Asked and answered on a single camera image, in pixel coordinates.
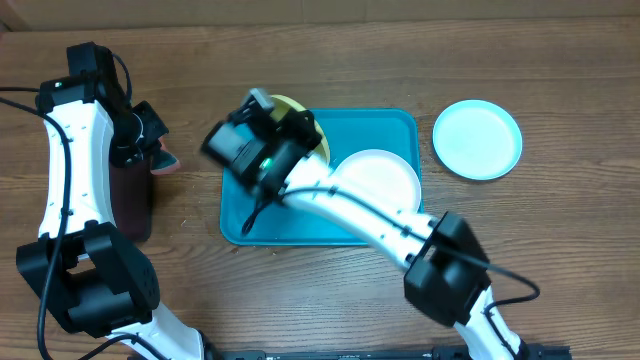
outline teal plastic tray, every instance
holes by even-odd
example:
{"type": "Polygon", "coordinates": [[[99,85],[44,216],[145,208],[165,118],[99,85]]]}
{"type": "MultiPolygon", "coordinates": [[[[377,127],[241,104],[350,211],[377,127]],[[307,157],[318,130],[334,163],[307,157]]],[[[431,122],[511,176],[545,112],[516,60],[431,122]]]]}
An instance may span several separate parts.
{"type": "MultiPolygon", "coordinates": [[[[416,122],[400,109],[311,109],[329,142],[329,165],[336,168],[349,155],[367,149],[390,151],[420,173],[420,146],[416,122]]],[[[345,246],[366,245],[329,221],[301,210],[271,205],[242,235],[242,225],[253,211],[249,196],[225,170],[222,177],[220,230],[236,245],[345,246]]]]}

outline wooden table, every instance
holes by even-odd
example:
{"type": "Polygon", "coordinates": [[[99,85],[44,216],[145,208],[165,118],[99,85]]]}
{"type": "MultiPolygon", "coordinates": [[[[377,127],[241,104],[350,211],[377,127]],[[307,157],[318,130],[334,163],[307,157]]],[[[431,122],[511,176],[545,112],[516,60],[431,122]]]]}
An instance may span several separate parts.
{"type": "MultiPolygon", "coordinates": [[[[423,193],[434,214],[465,215],[496,264],[542,287],[502,310],[530,343],[576,359],[640,353],[640,19],[446,21],[7,33],[0,84],[67,75],[65,48],[93,40],[125,59],[134,101],[171,129],[182,170],[157,179],[152,238],[141,246],[163,301],[223,350],[418,349],[460,338],[406,303],[402,275],[369,248],[237,248],[220,234],[221,171],[198,153],[250,87],[308,107],[399,107],[420,129],[423,193]],[[494,101],[524,136],[516,169],[488,183],[434,158],[449,104],[494,101]]],[[[7,95],[32,104],[32,96],[7,95]]],[[[38,299],[15,268],[35,241],[47,194],[41,121],[0,112],[0,357],[36,359],[38,299]]],[[[527,291],[493,276],[497,297],[527,291]]],[[[55,358],[98,344],[53,321],[55,358]]],[[[122,359],[116,346],[103,359],[122,359]]]]}

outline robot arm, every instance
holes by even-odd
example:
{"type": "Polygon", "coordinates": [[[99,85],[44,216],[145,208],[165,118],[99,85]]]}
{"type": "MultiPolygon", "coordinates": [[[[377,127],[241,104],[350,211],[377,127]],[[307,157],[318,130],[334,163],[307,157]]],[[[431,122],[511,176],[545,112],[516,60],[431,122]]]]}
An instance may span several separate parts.
{"type": "MultiPolygon", "coordinates": [[[[90,220],[115,225],[109,188],[109,148],[113,138],[113,121],[98,101],[82,100],[55,106],[48,114],[72,139],[71,210],[67,234],[84,229],[90,220]]],[[[58,132],[45,122],[49,135],[49,194],[38,237],[48,233],[58,236],[60,206],[64,183],[64,150],[58,132]]]]}
{"type": "MultiPolygon", "coordinates": [[[[66,164],[60,134],[45,122],[50,149],[47,206],[38,241],[17,250],[18,270],[41,297],[47,269],[52,262],[58,264],[47,309],[67,332],[110,339],[132,334],[166,359],[211,359],[214,350],[206,338],[182,324],[160,302],[153,266],[132,239],[116,228],[111,204],[114,191],[122,190],[110,184],[111,172],[133,187],[127,192],[138,191],[135,178],[150,176],[147,158],[157,154],[159,137],[168,130],[148,103],[130,106],[108,49],[81,44],[67,49],[67,56],[71,76],[43,83],[36,104],[60,125],[70,142],[68,225],[59,258],[50,258],[47,249],[58,237],[61,221],[66,164]],[[143,161],[147,161],[146,172],[140,175],[136,169],[143,161]],[[69,272],[87,260],[95,268],[69,272]]],[[[149,359],[156,358],[140,341],[123,343],[149,359]]]]}
{"type": "Polygon", "coordinates": [[[262,201],[320,215],[367,241],[405,273],[405,297],[432,320],[455,327],[475,360],[527,359],[526,344],[509,330],[493,302],[484,268],[452,257],[434,244],[488,262],[466,222],[447,213],[397,209],[365,190],[359,182],[333,173],[311,152],[318,140],[311,114],[290,110],[276,123],[270,97],[253,89],[243,106],[206,137],[202,151],[228,167],[247,191],[262,201]],[[235,128],[246,124],[255,134],[245,139],[235,128]]]}

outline black wire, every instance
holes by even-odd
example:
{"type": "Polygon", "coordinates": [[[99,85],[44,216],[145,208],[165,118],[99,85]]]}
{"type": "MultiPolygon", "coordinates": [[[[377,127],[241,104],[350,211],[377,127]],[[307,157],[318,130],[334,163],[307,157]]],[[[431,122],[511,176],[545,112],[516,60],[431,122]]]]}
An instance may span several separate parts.
{"type": "Polygon", "coordinates": [[[22,86],[0,86],[0,91],[24,91],[24,92],[39,92],[36,88],[27,88],[22,86]]]}
{"type": "MultiPolygon", "coordinates": [[[[17,88],[7,88],[0,87],[0,91],[31,91],[31,90],[15,90],[17,88]]],[[[0,97],[0,103],[9,105],[16,109],[20,109],[26,111],[30,114],[36,115],[44,119],[46,122],[51,124],[58,135],[60,136],[60,141],[62,142],[62,147],[64,149],[64,190],[62,194],[62,207],[60,209],[60,228],[58,229],[58,236],[55,240],[55,245],[53,247],[53,252],[51,253],[51,260],[49,266],[47,268],[47,274],[45,276],[44,286],[42,287],[42,294],[40,296],[40,308],[38,310],[38,325],[37,325],[37,340],[38,340],[38,350],[40,351],[40,355],[45,360],[53,360],[49,352],[47,351],[47,345],[45,343],[44,330],[45,330],[45,321],[47,316],[47,301],[49,299],[49,291],[51,289],[51,279],[53,278],[53,274],[56,271],[56,267],[58,264],[58,257],[60,255],[60,249],[62,248],[62,238],[67,231],[67,222],[69,220],[69,203],[70,203],[70,193],[71,193],[71,149],[69,148],[69,139],[67,138],[62,127],[53,120],[47,114],[41,113],[36,109],[30,108],[28,106],[22,105],[20,103],[13,102],[11,100],[7,100],[5,98],[0,97]]],[[[159,360],[167,360],[158,350],[153,348],[151,344],[146,342],[144,339],[140,338],[138,335],[133,334],[123,334],[116,336],[108,341],[104,342],[102,345],[98,346],[94,350],[90,351],[87,355],[80,358],[80,360],[91,359],[97,354],[104,351],[109,346],[121,341],[121,340],[131,340],[132,343],[139,343],[142,345],[149,353],[153,356],[157,357],[159,360]]]]}
{"type": "MultiPolygon", "coordinates": [[[[400,224],[399,222],[397,222],[395,219],[391,218],[390,216],[388,216],[387,214],[383,213],[382,211],[380,211],[379,209],[375,208],[374,206],[372,206],[371,204],[367,203],[366,201],[360,199],[359,197],[345,192],[345,191],[341,191],[339,190],[337,187],[304,187],[304,188],[297,188],[297,189],[293,189],[293,190],[289,190],[286,193],[276,197],[275,200],[277,201],[282,201],[285,197],[289,196],[289,195],[293,195],[293,194],[298,194],[298,193],[318,193],[318,192],[326,192],[329,195],[339,195],[342,196],[360,206],[362,206],[363,208],[365,208],[367,211],[373,213],[374,215],[380,217],[381,219],[383,219],[384,221],[390,223],[391,225],[399,228],[399,229],[403,229],[409,236],[414,237],[418,240],[421,240],[423,242],[427,242],[429,241],[429,239],[416,234],[415,232],[413,232],[411,230],[410,227],[408,227],[407,225],[404,224],[400,224]]],[[[253,226],[253,223],[255,222],[256,218],[258,217],[258,215],[260,214],[260,212],[262,212],[262,210],[264,210],[267,206],[269,206],[271,202],[264,202],[262,203],[260,206],[258,206],[258,204],[256,203],[256,207],[253,211],[253,213],[251,213],[251,215],[249,216],[249,219],[247,219],[247,221],[245,222],[244,226],[242,227],[242,233],[244,235],[246,235],[246,233],[248,233],[251,230],[251,226],[253,226]]],[[[493,271],[495,273],[498,273],[500,275],[506,276],[508,278],[511,278],[513,280],[519,281],[525,285],[527,285],[528,287],[530,287],[533,292],[527,296],[521,296],[521,297],[515,297],[515,298],[510,298],[510,299],[504,299],[504,300],[499,300],[499,301],[494,301],[492,303],[490,303],[489,305],[487,305],[484,310],[484,316],[487,318],[487,321],[489,322],[489,325],[491,325],[491,328],[493,329],[493,331],[496,333],[496,335],[498,336],[498,339],[500,340],[500,342],[502,343],[502,345],[507,348],[507,351],[509,351],[509,354],[511,354],[511,356],[513,356],[513,358],[517,358],[516,355],[516,351],[511,347],[511,345],[507,342],[507,340],[502,336],[502,334],[500,333],[500,331],[498,330],[498,327],[496,326],[496,324],[493,322],[493,319],[491,318],[493,316],[493,314],[491,313],[491,310],[495,307],[498,306],[503,306],[503,305],[509,305],[509,304],[518,304],[518,303],[523,303],[523,302],[527,302],[527,301],[532,301],[535,300],[536,298],[538,298],[538,296],[540,296],[540,288],[538,287],[538,285],[536,285],[536,283],[534,283],[533,281],[527,279],[526,277],[519,275],[517,273],[514,273],[510,270],[501,268],[499,266],[496,265],[492,265],[488,262],[482,261],[480,259],[477,259],[473,256],[469,256],[463,252],[460,252],[458,250],[455,250],[449,246],[446,246],[442,243],[433,243],[433,246],[436,247],[436,249],[441,250],[444,253],[447,253],[451,256],[454,256],[462,261],[465,261],[469,264],[484,268],[486,270],[489,271],[493,271]]]]}
{"type": "Polygon", "coordinates": [[[122,66],[122,70],[124,70],[124,75],[127,78],[127,94],[125,96],[127,98],[127,103],[131,104],[131,99],[133,98],[133,85],[131,84],[131,77],[129,76],[129,70],[127,69],[127,66],[124,64],[124,61],[120,56],[118,56],[115,53],[111,53],[111,55],[113,55],[113,58],[120,63],[120,66],[122,66]]]}
{"type": "Polygon", "coordinates": [[[166,357],[164,357],[164,355],[160,354],[160,352],[158,350],[156,350],[153,346],[151,346],[151,344],[149,344],[146,340],[144,340],[140,336],[134,335],[134,334],[123,334],[123,335],[118,335],[118,336],[116,336],[114,338],[111,338],[111,339],[105,341],[102,345],[100,345],[97,348],[91,350],[89,353],[87,353],[87,355],[81,357],[78,360],[92,359],[94,356],[96,356],[99,353],[103,352],[109,346],[111,346],[111,345],[113,345],[113,344],[115,344],[117,342],[120,342],[122,340],[131,340],[132,344],[139,343],[149,353],[151,353],[151,355],[153,355],[156,358],[158,358],[158,360],[168,360],[166,357]]]}
{"type": "Polygon", "coordinates": [[[253,224],[256,222],[256,218],[258,217],[258,215],[260,215],[262,210],[266,209],[269,205],[271,205],[272,202],[273,202],[272,200],[256,200],[256,205],[253,208],[253,212],[251,213],[251,215],[249,215],[247,220],[242,225],[243,236],[247,235],[251,231],[251,229],[253,228],[253,224]]]}

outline white plate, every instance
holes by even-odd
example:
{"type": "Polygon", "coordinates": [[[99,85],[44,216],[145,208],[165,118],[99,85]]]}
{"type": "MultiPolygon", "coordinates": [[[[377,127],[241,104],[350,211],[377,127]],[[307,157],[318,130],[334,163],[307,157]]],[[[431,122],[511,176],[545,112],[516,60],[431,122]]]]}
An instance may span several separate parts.
{"type": "Polygon", "coordinates": [[[362,184],[370,193],[400,209],[420,208],[422,189],[418,175],[394,153],[378,149],[359,151],[346,158],[336,174],[362,184]]]}

